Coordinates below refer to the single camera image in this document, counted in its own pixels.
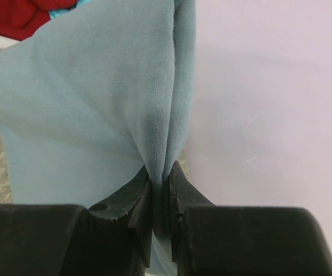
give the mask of white wall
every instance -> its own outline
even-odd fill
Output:
[[[332,1],[197,0],[197,22],[193,183],[306,207],[332,250]]]

